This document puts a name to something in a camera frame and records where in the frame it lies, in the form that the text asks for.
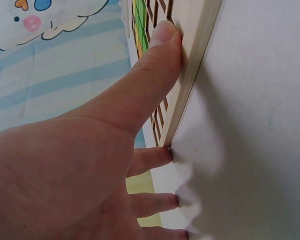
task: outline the cartoon character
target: cartoon character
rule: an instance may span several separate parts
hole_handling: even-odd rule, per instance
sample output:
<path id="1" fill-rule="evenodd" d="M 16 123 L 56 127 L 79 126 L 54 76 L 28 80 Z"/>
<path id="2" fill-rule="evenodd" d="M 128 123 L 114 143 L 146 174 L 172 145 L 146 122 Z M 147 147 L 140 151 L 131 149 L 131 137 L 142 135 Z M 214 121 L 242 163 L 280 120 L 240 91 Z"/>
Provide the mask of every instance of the cartoon character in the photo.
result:
<path id="1" fill-rule="evenodd" d="M 0 50 L 78 29 L 109 0 L 0 0 Z"/>

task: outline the wooden frame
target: wooden frame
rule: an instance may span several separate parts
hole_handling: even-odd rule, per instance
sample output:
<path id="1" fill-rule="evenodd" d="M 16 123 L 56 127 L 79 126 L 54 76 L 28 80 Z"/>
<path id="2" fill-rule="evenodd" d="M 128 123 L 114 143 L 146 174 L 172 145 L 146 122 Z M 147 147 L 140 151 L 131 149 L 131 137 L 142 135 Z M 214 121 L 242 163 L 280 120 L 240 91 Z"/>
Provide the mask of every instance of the wooden frame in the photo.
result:
<path id="1" fill-rule="evenodd" d="M 130 31 L 138 58 L 148 49 L 154 29 L 169 20 L 183 35 L 179 78 L 150 117 L 156 146 L 169 147 L 185 109 L 222 0 L 129 0 Z"/>

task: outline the wooden lattice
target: wooden lattice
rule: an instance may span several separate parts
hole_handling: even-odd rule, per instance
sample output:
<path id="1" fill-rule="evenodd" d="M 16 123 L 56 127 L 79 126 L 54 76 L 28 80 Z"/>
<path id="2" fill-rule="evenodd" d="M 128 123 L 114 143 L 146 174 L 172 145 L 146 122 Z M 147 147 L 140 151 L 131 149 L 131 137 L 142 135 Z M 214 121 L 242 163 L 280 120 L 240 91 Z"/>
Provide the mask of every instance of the wooden lattice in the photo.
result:
<path id="1" fill-rule="evenodd" d="M 132 0 L 131 7 L 132 32 L 134 34 L 138 57 L 141 58 L 149 47 L 150 39 L 157 24 L 162 20 L 173 22 L 171 18 L 173 0 Z M 154 140 L 157 146 L 159 146 L 165 124 L 168 98 L 169 96 L 162 101 L 150 117 Z"/>

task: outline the orange heart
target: orange heart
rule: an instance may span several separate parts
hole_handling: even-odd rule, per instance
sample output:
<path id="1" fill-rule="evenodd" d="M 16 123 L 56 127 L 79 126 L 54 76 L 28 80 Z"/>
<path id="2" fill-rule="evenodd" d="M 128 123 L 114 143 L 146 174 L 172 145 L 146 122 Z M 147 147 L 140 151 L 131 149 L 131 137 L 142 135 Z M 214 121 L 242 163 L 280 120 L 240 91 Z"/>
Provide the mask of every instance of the orange heart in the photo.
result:
<path id="1" fill-rule="evenodd" d="M 22 8 L 23 11 L 29 9 L 27 0 L 16 0 L 14 4 L 17 8 Z"/>

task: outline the hand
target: hand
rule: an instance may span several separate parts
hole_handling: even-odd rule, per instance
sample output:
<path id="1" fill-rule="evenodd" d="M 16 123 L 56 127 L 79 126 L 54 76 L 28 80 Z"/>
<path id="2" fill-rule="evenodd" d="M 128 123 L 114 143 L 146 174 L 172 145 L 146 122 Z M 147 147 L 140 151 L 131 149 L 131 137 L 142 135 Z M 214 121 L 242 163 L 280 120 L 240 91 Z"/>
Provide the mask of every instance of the hand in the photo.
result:
<path id="1" fill-rule="evenodd" d="M 0 240 L 185 240 L 140 227 L 174 209 L 174 194 L 127 193 L 126 177 L 168 164 L 165 148 L 134 150 L 139 129 L 176 82 L 181 36 L 160 23 L 132 71 L 66 114 L 0 133 Z"/>

